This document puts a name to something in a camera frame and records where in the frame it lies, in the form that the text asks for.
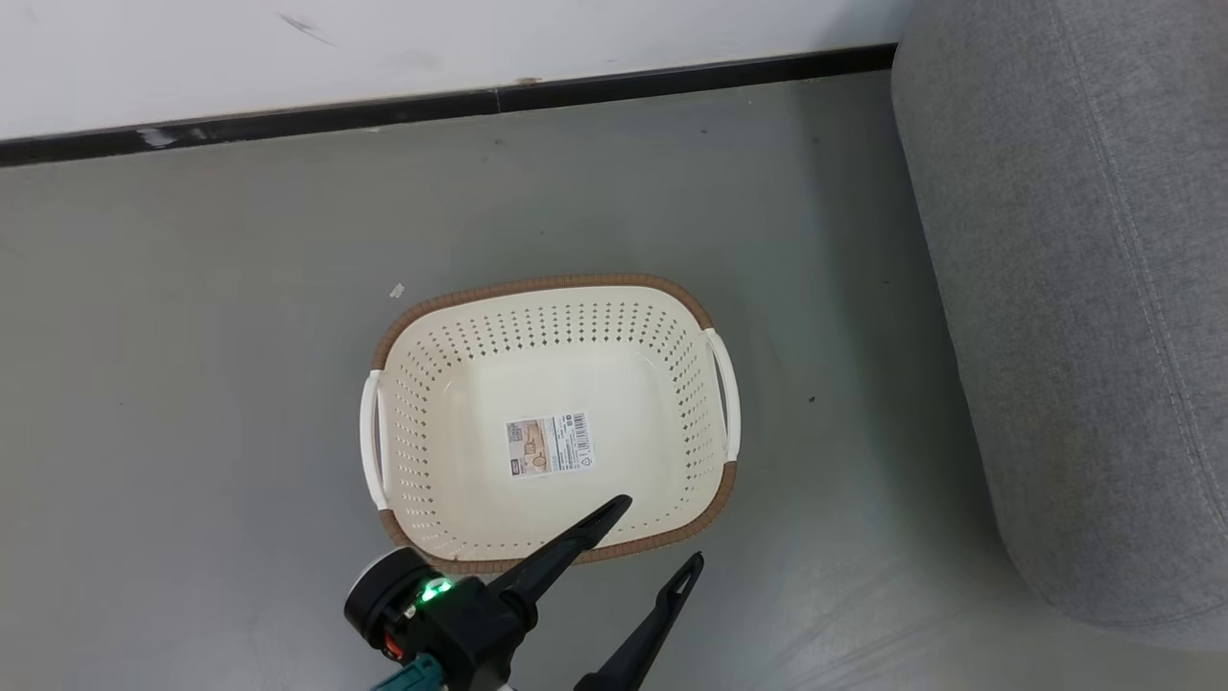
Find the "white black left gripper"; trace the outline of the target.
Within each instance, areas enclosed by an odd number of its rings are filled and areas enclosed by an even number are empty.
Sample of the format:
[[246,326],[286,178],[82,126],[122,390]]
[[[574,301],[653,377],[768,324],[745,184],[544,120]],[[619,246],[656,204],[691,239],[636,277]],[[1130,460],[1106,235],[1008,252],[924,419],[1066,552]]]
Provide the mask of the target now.
[[[415,668],[418,690],[515,691],[510,662],[538,623],[535,603],[578,556],[600,545],[632,506],[616,495],[550,539],[491,584],[475,577],[449,579],[422,573],[409,582],[405,601],[405,664]],[[702,573],[693,554],[656,594],[648,616],[614,655],[578,679],[573,691],[640,691]]]

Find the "grey fabric sofa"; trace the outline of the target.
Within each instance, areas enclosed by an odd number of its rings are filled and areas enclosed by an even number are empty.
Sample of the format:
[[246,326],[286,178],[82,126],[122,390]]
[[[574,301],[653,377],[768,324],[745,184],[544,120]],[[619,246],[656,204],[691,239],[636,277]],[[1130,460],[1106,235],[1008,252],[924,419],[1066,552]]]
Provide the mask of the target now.
[[1228,0],[919,0],[892,96],[1009,558],[1228,652]]

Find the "printed paper barcode label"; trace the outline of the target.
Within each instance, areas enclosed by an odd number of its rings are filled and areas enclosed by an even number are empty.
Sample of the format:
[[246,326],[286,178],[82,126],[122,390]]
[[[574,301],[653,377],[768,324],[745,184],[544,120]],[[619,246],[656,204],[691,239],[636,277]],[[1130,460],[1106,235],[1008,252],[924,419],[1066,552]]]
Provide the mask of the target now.
[[508,421],[508,466],[512,477],[544,477],[596,466],[588,415],[565,412],[545,419]]

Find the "cream perforated laundry basket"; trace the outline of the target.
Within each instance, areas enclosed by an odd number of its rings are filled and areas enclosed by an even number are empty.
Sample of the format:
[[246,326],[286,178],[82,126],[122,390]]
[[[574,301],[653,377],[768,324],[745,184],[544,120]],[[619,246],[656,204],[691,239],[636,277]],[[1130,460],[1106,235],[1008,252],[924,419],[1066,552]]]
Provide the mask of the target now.
[[[508,421],[586,412],[596,466],[512,477]],[[740,392],[702,306],[667,279],[530,279],[442,295],[388,328],[360,403],[368,493],[395,546],[458,576],[510,569],[616,497],[582,561],[702,531],[731,498]]]

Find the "black wall baseboard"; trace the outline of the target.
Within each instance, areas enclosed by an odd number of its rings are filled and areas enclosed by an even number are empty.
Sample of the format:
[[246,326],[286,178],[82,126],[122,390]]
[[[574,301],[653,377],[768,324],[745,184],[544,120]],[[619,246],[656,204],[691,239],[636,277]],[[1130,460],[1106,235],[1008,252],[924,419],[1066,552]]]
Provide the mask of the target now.
[[755,83],[806,82],[889,69],[896,44],[860,45],[837,52],[787,54],[685,68],[561,80],[508,83],[483,90],[386,98],[357,104],[303,107],[192,122],[64,133],[0,141],[0,171],[39,163],[176,152],[223,144],[307,136],[338,131],[384,130],[424,122],[535,112],[562,107],[614,104],[637,98],[729,90]]

